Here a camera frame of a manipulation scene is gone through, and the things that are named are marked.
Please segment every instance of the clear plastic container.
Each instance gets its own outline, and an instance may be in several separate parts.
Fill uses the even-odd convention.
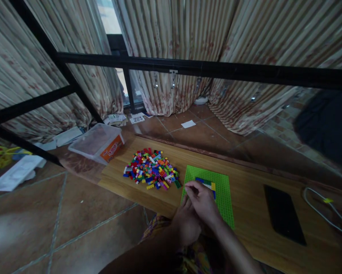
[[[124,144],[120,128],[98,123],[74,141],[68,149],[107,165]]]

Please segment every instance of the pile of lego bricks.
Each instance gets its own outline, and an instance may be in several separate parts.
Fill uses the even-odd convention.
[[[134,180],[136,184],[148,184],[147,189],[163,187],[168,190],[173,182],[180,188],[177,168],[169,163],[168,158],[162,157],[162,153],[157,150],[152,152],[151,148],[137,151],[132,162],[125,167],[123,176]]]
[[[195,178],[196,181],[199,181],[200,183],[202,183],[204,186],[206,186],[207,188],[209,188],[213,194],[214,194],[214,200],[216,199],[216,192],[215,192],[215,183],[206,179],[201,179],[201,178]]]

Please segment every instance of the curtain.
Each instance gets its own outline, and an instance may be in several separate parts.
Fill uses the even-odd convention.
[[[339,0],[113,2],[130,56],[342,67]],[[184,112],[205,95],[222,123],[241,135],[261,127],[304,92],[292,86],[184,75],[176,76],[176,88],[171,89],[169,74],[134,74],[149,113]]]
[[[76,14],[73,17],[58,14],[58,10],[53,11],[55,5],[48,6],[48,2],[45,3],[46,13],[39,1],[30,1],[29,5],[38,11],[39,6],[42,8],[42,26],[58,50],[110,53],[97,6],[92,1],[68,4],[66,12]],[[61,27],[54,26],[49,14],[63,16],[63,20],[56,19],[60,21]],[[110,113],[123,112],[115,69],[102,70],[78,65],[71,66],[71,70],[103,118]],[[9,1],[0,1],[0,109],[66,85],[68,83],[65,78]],[[45,142],[76,125],[87,127],[90,121],[91,115],[87,108],[76,94],[71,94],[2,126],[24,139]]]

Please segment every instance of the black smartphone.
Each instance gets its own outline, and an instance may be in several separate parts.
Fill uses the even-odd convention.
[[[307,245],[291,196],[279,189],[264,185],[267,207],[274,230],[294,242]]]

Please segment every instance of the tiled wall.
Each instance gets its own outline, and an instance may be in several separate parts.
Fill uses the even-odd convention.
[[[309,159],[342,176],[342,167],[333,163],[316,150],[300,142],[293,129],[293,121],[319,90],[305,90],[303,95],[290,103],[289,107],[268,121],[262,131],[288,147],[302,153]]]

